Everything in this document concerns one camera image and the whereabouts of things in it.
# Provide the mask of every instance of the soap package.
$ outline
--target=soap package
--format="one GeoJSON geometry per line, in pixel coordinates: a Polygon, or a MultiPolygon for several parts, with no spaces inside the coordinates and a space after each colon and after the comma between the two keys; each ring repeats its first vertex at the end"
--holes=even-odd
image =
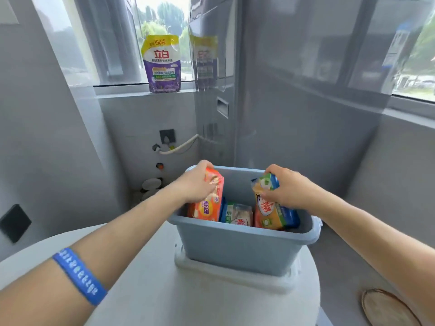
{"type": "Polygon", "coordinates": [[[173,93],[180,90],[181,58],[176,35],[148,35],[141,53],[150,92],[173,93]]]}
{"type": "Polygon", "coordinates": [[[252,226],[252,207],[235,202],[225,203],[222,208],[220,221],[223,223],[252,226]]]}
{"type": "Polygon", "coordinates": [[[222,191],[224,190],[224,177],[220,175],[217,170],[207,168],[204,181],[215,184],[216,189],[203,201],[191,203],[188,208],[188,217],[219,222],[222,191]]]}
{"type": "Polygon", "coordinates": [[[274,174],[268,173],[254,179],[251,185],[256,198],[255,227],[281,230],[284,228],[297,228],[300,225],[301,221],[295,209],[283,207],[276,202],[269,202],[260,197],[263,191],[272,191],[279,187],[279,182],[274,174]]]}

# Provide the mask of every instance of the round table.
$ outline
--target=round table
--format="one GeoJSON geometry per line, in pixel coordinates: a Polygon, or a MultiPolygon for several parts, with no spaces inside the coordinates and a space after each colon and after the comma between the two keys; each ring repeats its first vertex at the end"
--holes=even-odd
{"type": "MultiPolygon", "coordinates": [[[[98,227],[55,235],[7,258],[0,263],[0,289],[98,227]]],[[[301,273],[297,285],[284,295],[177,268],[174,264],[177,241],[176,226],[165,222],[86,325],[315,326],[320,285],[306,246],[299,253],[301,273]]]]}

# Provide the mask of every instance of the wristband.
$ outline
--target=wristband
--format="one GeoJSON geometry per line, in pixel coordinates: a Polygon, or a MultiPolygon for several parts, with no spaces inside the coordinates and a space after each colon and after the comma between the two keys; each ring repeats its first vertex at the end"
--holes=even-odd
{"type": "Polygon", "coordinates": [[[53,255],[53,259],[92,305],[100,304],[107,291],[71,248],[57,252],[53,255]]]}

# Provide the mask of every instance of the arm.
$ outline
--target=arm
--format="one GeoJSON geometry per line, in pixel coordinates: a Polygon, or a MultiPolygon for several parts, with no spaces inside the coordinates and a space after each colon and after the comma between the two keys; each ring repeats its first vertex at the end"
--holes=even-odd
{"type": "Polygon", "coordinates": [[[303,175],[271,165],[280,187],[263,198],[322,218],[435,323],[435,249],[323,190],[303,175]]]}
{"type": "MultiPolygon", "coordinates": [[[[71,246],[109,290],[163,222],[186,202],[215,190],[204,182],[201,161],[193,170],[71,246]]],[[[0,292],[0,325],[83,325],[94,310],[55,261],[49,259],[0,292]]]]}

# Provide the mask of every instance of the storage bin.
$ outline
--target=storage bin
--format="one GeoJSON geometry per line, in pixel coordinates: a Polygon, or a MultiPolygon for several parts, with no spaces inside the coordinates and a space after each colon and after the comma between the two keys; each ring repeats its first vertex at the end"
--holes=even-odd
{"type": "MultiPolygon", "coordinates": [[[[225,177],[223,195],[227,201],[255,206],[251,180],[264,170],[222,166],[215,169],[225,177]]],[[[305,210],[298,210],[301,225],[291,231],[193,219],[185,217],[185,213],[186,208],[182,208],[168,221],[177,226],[188,258],[273,276],[286,274],[301,247],[316,242],[321,229],[321,220],[305,210]]]]}

